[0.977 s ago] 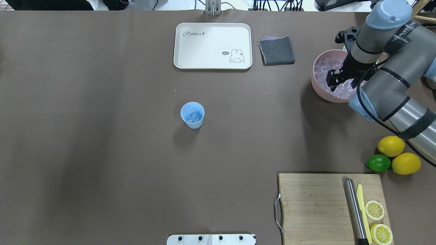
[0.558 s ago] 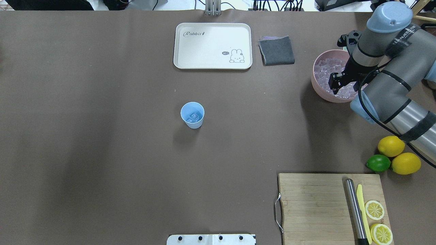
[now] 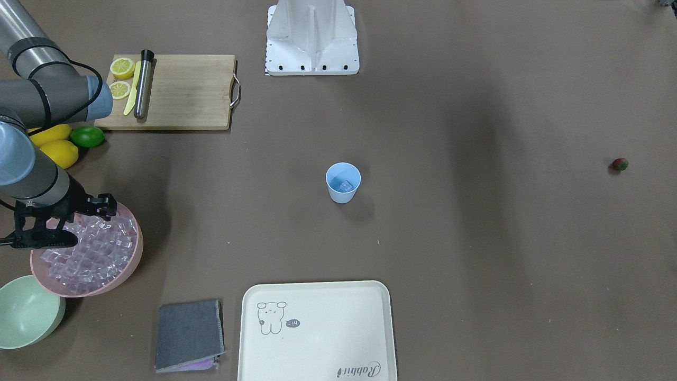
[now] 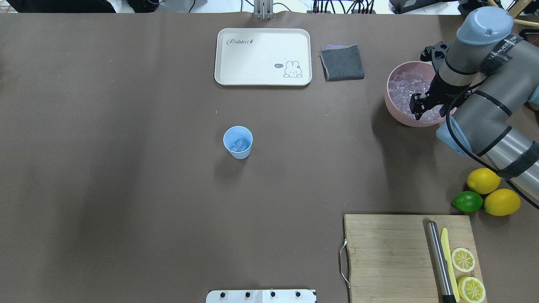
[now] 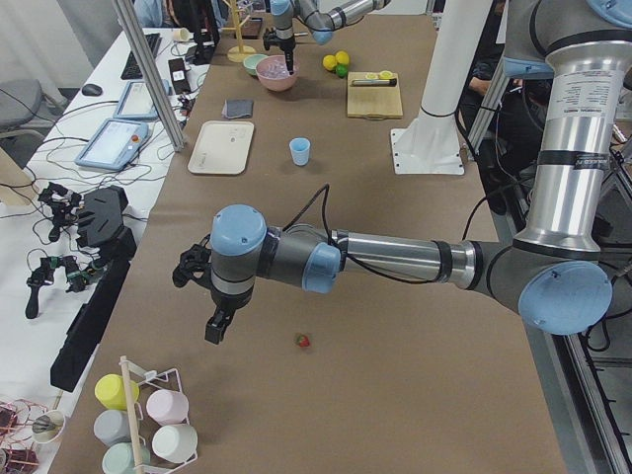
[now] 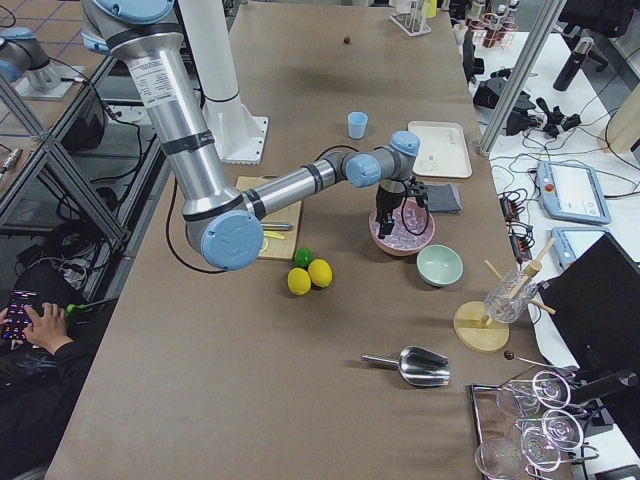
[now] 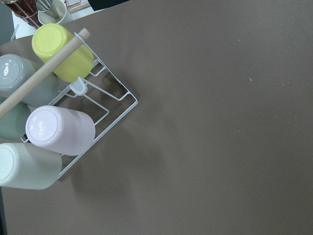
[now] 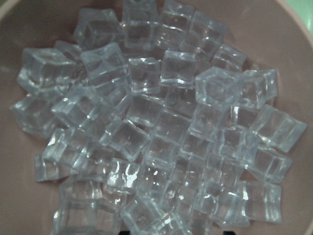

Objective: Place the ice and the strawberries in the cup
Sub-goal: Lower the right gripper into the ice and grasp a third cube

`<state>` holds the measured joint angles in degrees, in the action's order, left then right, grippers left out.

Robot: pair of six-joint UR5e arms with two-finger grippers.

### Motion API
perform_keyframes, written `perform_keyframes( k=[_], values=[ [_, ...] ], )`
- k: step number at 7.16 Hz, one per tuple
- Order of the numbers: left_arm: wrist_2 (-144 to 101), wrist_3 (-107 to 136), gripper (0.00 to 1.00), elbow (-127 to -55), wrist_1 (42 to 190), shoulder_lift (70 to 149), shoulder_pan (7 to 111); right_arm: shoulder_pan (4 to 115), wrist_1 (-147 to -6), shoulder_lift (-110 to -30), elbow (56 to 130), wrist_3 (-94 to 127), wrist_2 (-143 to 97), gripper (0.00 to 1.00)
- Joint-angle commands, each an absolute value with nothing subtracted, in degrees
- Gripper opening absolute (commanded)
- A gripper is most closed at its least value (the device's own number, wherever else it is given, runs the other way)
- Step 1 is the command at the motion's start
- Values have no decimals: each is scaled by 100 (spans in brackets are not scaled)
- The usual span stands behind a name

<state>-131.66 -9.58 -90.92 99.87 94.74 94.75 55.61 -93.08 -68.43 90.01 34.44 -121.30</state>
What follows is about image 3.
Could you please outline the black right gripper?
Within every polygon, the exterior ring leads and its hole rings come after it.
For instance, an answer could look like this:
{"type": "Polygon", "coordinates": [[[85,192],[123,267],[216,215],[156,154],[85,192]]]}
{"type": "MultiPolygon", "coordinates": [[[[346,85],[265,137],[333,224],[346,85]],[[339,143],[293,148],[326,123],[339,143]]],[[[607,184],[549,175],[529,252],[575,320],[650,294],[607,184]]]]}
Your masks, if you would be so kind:
{"type": "Polygon", "coordinates": [[[117,200],[111,193],[94,197],[73,177],[63,197],[48,206],[36,202],[15,202],[14,231],[1,240],[2,246],[14,249],[72,248],[78,238],[65,230],[76,214],[97,216],[109,221],[117,215],[117,200]]]}

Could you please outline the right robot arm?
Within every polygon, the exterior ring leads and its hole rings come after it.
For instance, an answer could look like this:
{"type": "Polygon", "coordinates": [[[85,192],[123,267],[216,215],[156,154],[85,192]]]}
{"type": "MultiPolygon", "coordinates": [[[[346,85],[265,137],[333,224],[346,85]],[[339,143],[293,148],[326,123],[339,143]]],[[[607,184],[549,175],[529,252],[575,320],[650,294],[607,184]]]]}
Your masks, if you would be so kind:
{"type": "Polygon", "coordinates": [[[2,54],[15,80],[2,80],[2,195],[14,200],[14,231],[2,239],[15,249],[72,248],[65,231],[75,215],[109,220],[111,194],[94,197],[31,141],[30,132],[109,116],[113,99],[102,76],[68,56],[18,1],[1,2],[2,54]]]}

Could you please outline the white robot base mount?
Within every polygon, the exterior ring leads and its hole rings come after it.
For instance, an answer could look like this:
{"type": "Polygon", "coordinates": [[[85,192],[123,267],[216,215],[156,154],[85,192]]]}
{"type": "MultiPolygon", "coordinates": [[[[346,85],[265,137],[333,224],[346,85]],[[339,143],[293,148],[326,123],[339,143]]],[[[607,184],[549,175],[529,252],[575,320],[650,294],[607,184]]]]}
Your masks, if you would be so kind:
{"type": "Polygon", "coordinates": [[[266,38],[266,75],[360,71],[355,10],[344,1],[278,1],[267,10],[266,38]]]}

